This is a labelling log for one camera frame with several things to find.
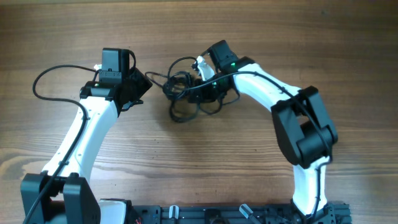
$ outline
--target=wooden table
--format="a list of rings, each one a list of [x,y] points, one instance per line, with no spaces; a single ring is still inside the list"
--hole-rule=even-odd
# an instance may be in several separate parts
[[[103,47],[131,49],[166,72],[226,39],[283,82],[316,86],[339,133],[326,196],[355,223],[398,219],[398,5],[394,1],[190,1],[0,7],[0,223],[24,218],[19,187],[39,173],[76,106],[38,100],[34,78],[58,64],[92,67]],[[187,68],[182,63],[180,68]],[[92,73],[49,73],[38,92],[78,99]],[[271,116],[247,96],[214,116],[173,123],[153,87],[105,137],[91,174],[96,198],[135,205],[289,203],[292,166]]]

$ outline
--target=tangled wires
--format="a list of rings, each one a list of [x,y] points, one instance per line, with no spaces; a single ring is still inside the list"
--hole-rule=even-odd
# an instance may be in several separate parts
[[[167,99],[171,100],[169,115],[173,121],[178,123],[190,121],[198,116],[199,111],[202,111],[207,115],[213,115],[220,112],[224,105],[228,105],[239,100],[240,94],[234,85],[232,77],[215,80],[222,76],[222,74],[217,73],[213,78],[204,82],[201,78],[195,78],[186,71],[179,71],[173,75],[170,75],[175,64],[181,62],[182,60],[194,60],[195,64],[197,64],[197,60],[194,57],[182,57],[171,64],[167,75],[157,72],[145,73],[145,76],[151,82],[163,89],[163,93],[166,95]],[[166,78],[167,81],[162,85],[153,78],[148,77],[148,75],[157,75]],[[226,96],[227,91],[231,88],[235,90],[238,97],[233,101],[224,103],[224,97]],[[188,99],[189,103],[196,104],[195,112],[190,116],[177,116],[175,113],[181,112],[176,110],[175,105],[177,101],[184,100],[186,98]],[[218,102],[218,107],[214,111],[208,111],[201,107],[202,103],[212,103],[214,101]]]

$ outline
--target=cable clip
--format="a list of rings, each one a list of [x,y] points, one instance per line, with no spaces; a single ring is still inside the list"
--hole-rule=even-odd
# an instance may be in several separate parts
[[[66,161],[66,162],[60,161],[60,162],[58,163],[58,165],[60,165],[60,166],[69,165],[69,161]]]
[[[180,215],[180,207],[178,207],[177,205],[172,205],[169,208],[169,218],[174,218],[174,219],[178,219]]]

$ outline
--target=black base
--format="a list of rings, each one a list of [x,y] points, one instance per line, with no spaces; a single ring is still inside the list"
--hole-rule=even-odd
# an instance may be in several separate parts
[[[46,172],[25,175],[21,183],[25,215],[28,214],[49,179],[50,176]],[[49,189],[35,208],[29,224],[46,223],[59,216],[63,216],[63,220],[67,217],[68,223],[73,224],[100,223],[100,206],[84,177],[79,177],[75,173],[70,174],[69,177],[57,177]],[[57,196],[60,192],[63,193],[64,201],[53,201],[51,197]]]
[[[294,213],[291,204],[250,208],[262,224],[306,223],[305,218]],[[134,210],[141,217],[142,224],[253,224],[253,221],[242,215],[239,207],[181,207],[178,219],[169,218],[169,207],[134,206]],[[220,214],[220,217],[215,220],[216,217],[211,217],[211,214]],[[313,223],[350,224],[352,219],[349,205],[329,203],[318,212]]]

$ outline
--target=metal base plate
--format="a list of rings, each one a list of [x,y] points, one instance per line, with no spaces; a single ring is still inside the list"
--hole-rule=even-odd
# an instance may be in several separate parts
[[[180,207],[178,219],[169,218],[169,207],[159,206],[134,206],[142,218],[142,224],[253,224],[239,211],[239,207]],[[262,224],[305,224],[305,219],[295,213],[291,204],[273,204],[266,206],[250,207],[253,216]],[[220,214],[224,220],[216,221],[211,214]],[[317,214],[314,223],[324,224],[350,224],[351,212],[347,204],[329,203]]]

